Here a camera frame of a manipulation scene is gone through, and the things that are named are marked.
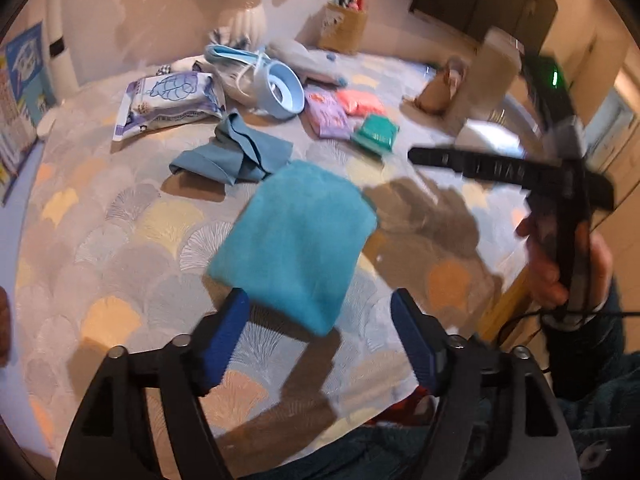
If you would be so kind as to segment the person's right hand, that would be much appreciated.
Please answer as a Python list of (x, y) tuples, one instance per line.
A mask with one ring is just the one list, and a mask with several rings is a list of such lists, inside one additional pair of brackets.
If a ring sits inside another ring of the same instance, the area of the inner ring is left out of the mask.
[[(516, 228), (516, 235), (526, 239), (528, 255), (528, 284), (533, 300), (541, 307), (552, 309), (562, 306), (568, 299), (567, 289), (560, 283), (559, 267), (536, 240), (535, 222), (526, 217)], [(598, 232), (589, 233), (585, 223), (576, 230), (576, 248), (590, 249), (591, 290), (590, 309), (598, 310), (608, 299), (613, 277), (612, 252)]]

